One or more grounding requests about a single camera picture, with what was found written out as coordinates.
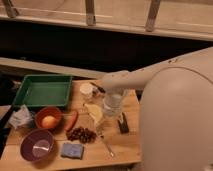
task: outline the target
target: sponge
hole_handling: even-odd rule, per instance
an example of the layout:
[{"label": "sponge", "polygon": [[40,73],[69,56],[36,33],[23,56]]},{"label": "sponge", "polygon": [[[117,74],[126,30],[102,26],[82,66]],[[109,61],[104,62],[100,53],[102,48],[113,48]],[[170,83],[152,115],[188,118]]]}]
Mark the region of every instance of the sponge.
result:
[{"label": "sponge", "polygon": [[82,159],[84,146],[82,144],[64,143],[61,149],[61,157]]}]

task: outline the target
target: metal fork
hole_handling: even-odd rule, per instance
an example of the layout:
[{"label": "metal fork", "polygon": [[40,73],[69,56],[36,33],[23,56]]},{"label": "metal fork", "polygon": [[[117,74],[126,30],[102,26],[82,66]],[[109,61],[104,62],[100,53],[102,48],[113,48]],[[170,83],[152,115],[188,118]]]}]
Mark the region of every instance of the metal fork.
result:
[{"label": "metal fork", "polygon": [[112,151],[111,147],[106,143],[106,141],[104,140],[104,136],[102,134],[102,131],[96,129],[97,131],[97,135],[100,137],[101,141],[103,142],[103,144],[105,145],[105,147],[107,148],[109,154],[111,157],[115,157],[115,153]]}]

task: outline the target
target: green tray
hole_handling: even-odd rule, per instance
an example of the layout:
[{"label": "green tray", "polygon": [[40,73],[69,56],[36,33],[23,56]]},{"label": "green tray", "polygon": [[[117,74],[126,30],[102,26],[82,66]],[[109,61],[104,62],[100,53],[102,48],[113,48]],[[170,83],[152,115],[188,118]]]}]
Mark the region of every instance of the green tray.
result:
[{"label": "green tray", "polygon": [[59,74],[26,75],[12,106],[25,104],[28,108],[57,106],[65,108],[69,102],[72,76]]}]

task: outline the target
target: white cup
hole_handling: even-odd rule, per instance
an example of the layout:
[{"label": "white cup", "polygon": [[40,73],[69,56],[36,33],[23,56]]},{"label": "white cup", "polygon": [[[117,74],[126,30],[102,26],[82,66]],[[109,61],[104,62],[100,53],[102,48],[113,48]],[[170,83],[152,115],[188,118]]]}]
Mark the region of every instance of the white cup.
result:
[{"label": "white cup", "polygon": [[93,86],[90,83],[83,83],[80,86],[80,92],[86,101],[92,101]]}]

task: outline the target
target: bowl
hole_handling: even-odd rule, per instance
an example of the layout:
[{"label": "bowl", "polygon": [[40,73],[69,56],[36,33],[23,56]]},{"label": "bowl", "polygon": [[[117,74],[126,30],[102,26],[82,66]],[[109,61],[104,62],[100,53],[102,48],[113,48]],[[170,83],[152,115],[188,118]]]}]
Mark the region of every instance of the bowl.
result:
[{"label": "bowl", "polygon": [[36,129],[24,138],[21,143],[20,153],[27,161],[40,161],[50,153],[53,144],[53,136],[48,130]]},{"label": "bowl", "polygon": [[62,118],[61,110],[56,106],[42,108],[35,116],[35,123],[41,129],[54,129]]}]

